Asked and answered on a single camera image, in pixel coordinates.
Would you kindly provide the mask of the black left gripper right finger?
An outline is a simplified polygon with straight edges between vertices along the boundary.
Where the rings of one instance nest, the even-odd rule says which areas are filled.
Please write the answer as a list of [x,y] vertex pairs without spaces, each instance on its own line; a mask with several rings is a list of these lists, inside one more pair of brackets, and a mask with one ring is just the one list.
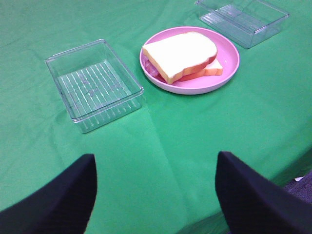
[[217,156],[215,191],[232,234],[310,234],[312,205],[276,186],[231,152]]

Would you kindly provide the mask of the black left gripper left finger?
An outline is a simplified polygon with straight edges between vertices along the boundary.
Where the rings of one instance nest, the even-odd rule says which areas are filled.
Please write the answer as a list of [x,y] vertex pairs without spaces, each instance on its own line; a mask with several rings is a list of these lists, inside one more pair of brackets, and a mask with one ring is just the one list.
[[97,196],[95,156],[84,154],[42,188],[0,213],[2,234],[82,234]]

